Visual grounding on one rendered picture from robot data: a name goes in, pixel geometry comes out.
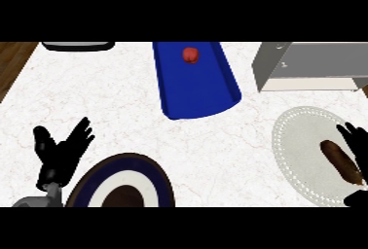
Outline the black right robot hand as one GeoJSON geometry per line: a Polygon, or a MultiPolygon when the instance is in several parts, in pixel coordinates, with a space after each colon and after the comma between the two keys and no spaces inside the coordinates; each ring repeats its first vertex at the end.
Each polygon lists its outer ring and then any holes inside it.
{"type": "MultiPolygon", "coordinates": [[[[362,127],[355,127],[350,123],[337,125],[346,145],[355,155],[355,161],[368,183],[368,132],[362,127]]],[[[368,191],[356,191],[349,195],[343,203],[349,207],[368,207],[368,191]]]]}

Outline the brown sweet potato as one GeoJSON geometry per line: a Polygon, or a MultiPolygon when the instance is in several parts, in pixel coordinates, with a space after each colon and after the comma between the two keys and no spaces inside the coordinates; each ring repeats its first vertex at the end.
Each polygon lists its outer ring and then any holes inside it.
{"type": "Polygon", "coordinates": [[[353,185],[362,186],[362,173],[341,147],[331,140],[324,140],[319,147],[322,154],[328,162],[332,164],[343,180],[353,185]]]}

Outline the grey tiered shelf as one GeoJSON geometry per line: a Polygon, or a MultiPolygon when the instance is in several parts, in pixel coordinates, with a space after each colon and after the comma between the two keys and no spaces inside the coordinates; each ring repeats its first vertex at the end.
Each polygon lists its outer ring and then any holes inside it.
{"type": "Polygon", "coordinates": [[[251,67],[259,91],[368,90],[368,42],[263,42],[251,67]]]}

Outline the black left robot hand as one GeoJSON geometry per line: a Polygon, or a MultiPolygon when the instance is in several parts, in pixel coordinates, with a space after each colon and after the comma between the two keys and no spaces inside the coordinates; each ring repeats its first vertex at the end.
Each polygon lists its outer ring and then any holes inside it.
{"type": "Polygon", "coordinates": [[[63,188],[72,179],[80,158],[94,138],[87,118],[83,118],[68,136],[59,143],[50,136],[49,130],[38,125],[32,129],[34,151],[41,161],[35,187],[44,191],[50,183],[63,188]]]}

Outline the blue and white plate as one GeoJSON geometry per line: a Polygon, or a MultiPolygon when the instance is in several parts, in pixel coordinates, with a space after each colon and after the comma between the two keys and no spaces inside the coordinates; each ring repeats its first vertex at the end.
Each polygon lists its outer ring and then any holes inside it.
{"type": "Polygon", "coordinates": [[[68,207],[174,207],[174,192],[160,164],[123,153],[99,162],[78,180],[68,207]]]}

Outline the blue tray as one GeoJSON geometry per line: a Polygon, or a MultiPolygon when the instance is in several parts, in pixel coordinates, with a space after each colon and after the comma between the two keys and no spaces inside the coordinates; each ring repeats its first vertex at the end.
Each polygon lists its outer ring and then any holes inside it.
{"type": "Polygon", "coordinates": [[[171,120],[196,119],[230,109],[241,101],[236,79],[219,42],[154,42],[161,109],[171,120]],[[183,60],[196,48],[198,61],[183,60]]]}

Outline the white round placemat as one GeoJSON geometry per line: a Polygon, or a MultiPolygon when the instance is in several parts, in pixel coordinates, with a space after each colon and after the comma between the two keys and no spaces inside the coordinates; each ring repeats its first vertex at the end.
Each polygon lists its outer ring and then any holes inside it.
{"type": "Polygon", "coordinates": [[[321,151],[321,142],[329,140],[353,158],[337,125],[344,125],[344,120],[325,109],[288,109],[275,121],[272,149],[284,176],[303,197],[318,206],[344,207],[343,199],[358,190],[368,190],[368,185],[343,180],[321,151]]]}

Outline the red bell pepper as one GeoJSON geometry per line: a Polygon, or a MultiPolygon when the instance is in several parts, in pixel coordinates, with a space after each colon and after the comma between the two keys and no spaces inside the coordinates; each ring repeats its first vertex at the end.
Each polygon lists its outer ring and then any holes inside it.
{"type": "Polygon", "coordinates": [[[199,52],[196,48],[183,49],[183,61],[194,64],[198,61],[199,52]]]}

